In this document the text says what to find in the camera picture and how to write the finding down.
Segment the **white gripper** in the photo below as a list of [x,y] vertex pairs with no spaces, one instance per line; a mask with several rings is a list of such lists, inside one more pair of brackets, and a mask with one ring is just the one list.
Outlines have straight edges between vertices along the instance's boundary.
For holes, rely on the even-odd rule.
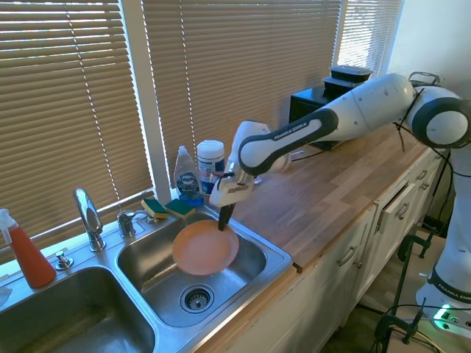
[[218,229],[224,231],[232,217],[235,205],[247,199],[254,187],[254,177],[245,172],[224,173],[214,185],[210,195],[210,203],[213,206],[222,207],[219,212]]

